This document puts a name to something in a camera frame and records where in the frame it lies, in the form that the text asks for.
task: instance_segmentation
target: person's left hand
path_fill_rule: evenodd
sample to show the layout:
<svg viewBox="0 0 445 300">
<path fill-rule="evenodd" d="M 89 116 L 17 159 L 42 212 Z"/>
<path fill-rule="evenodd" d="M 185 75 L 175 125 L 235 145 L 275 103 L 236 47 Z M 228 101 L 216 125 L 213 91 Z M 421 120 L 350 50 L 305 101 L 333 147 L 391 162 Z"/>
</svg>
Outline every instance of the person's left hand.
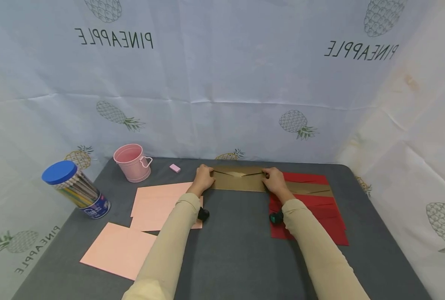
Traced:
<svg viewBox="0 0 445 300">
<path fill-rule="evenodd" d="M 193 193 L 197 197 L 200 197 L 203 192 L 209 189 L 214 183 L 214 178 L 211 177 L 212 167 L 207 165 L 200 165 L 195 171 L 195 178 L 191 187 L 187 190 L 188 193 Z"/>
</svg>

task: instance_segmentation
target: gold envelope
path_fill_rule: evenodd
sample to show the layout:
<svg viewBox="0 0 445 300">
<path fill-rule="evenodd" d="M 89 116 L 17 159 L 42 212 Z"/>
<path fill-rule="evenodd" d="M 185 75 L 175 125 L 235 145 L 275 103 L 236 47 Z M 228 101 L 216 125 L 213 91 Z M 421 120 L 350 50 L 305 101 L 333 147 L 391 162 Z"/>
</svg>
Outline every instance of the gold envelope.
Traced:
<svg viewBox="0 0 445 300">
<path fill-rule="evenodd" d="M 213 167 L 212 177 L 216 179 L 211 186 L 216 190 L 248 190 L 250 192 L 266 192 L 262 179 L 262 167 L 238 167 L 217 165 Z"/>
<path fill-rule="evenodd" d="M 300 183 L 286 181 L 286 185 L 291 193 L 295 195 L 313 195 L 334 197 L 331 187 L 326 184 Z"/>
</svg>

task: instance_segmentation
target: pink eraser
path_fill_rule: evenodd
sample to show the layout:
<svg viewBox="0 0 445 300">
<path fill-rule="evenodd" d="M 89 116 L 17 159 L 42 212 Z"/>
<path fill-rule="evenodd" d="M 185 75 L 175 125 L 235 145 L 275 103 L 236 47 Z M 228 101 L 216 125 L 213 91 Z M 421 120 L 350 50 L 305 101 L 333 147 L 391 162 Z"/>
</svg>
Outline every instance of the pink eraser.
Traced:
<svg viewBox="0 0 445 300">
<path fill-rule="evenodd" d="M 169 168 L 171 168 L 171 170 L 175 171 L 176 173 L 179 173 L 179 171 L 181 171 L 181 168 L 175 164 L 170 165 Z"/>
</svg>

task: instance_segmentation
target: pink bucket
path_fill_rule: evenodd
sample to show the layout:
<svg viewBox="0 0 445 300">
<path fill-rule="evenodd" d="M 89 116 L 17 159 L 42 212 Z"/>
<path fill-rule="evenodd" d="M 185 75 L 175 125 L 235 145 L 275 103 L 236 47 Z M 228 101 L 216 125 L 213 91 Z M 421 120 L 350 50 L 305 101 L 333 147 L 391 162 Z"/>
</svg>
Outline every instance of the pink bucket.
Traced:
<svg viewBox="0 0 445 300">
<path fill-rule="evenodd" d="M 113 158 L 131 183 L 139 183 L 151 174 L 149 165 L 153 159 L 145 157 L 143 148 L 136 143 L 130 143 L 117 149 Z"/>
</svg>

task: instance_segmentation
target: pineapple text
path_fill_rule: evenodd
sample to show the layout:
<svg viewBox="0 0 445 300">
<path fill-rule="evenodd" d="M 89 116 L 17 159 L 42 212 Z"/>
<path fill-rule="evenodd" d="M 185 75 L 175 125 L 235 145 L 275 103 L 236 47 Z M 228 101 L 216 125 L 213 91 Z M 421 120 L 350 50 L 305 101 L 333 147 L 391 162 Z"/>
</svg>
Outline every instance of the pineapple text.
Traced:
<svg viewBox="0 0 445 300">
<path fill-rule="evenodd" d="M 328 54 L 324 56 L 338 57 L 344 56 L 353 60 L 386 60 L 387 57 L 391 59 L 396 53 L 399 45 L 367 45 L 364 47 L 362 43 L 346 42 L 343 41 L 341 45 L 337 41 L 331 41 L 331 47 L 327 48 L 329 50 Z"/>
<path fill-rule="evenodd" d="M 29 252 L 29 254 L 26 256 L 26 258 L 24 259 L 24 262 L 22 262 L 22 265 L 24 266 L 24 268 L 17 268 L 14 272 L 15 273 L 19 273 L 22 274 L 24 273 L 24 270 L 27 269 L 29 267 L 29 265 L 32 263 L 32 261 L 34 260 L 34 257 L 37 256 L 40 252 L 40 250 L 46 246 L 46 244 L 49 243 L 49 241 L 56 236 L 57 231 L 61 230 L 61 228 L 59 228 L 58 226 L 55 226 L 52 230 L 51 233 L 49 233 L 48 235 L 45 236 L 44 239 L 39 241 L 39 245 L 35 246 L 33 250 L 31 250 Z"/>
<path fill-rule="evenodd" d="M 146 49 L 149 48 L 150 45 L 151 49 L 154 49 L 151 32 L 143 34 L 142 32 L 114 32 L 111 30 L 106 31 L 106 29 L 98 30 L 88 28 L 86 35 L 84 35 L 86 30 L 83 31 L 81 28 L 74 28 L 74 30 L 80 34 L 77 37 L 83 41 L 81 45 L 96 45 L 100 43 L 101 45 L 109 45 L 110 47 L 116 47 L 116 44 L 118 44 L 120 48 L 140 48 L 141 42 L 141 48 Z"/>
</svg>

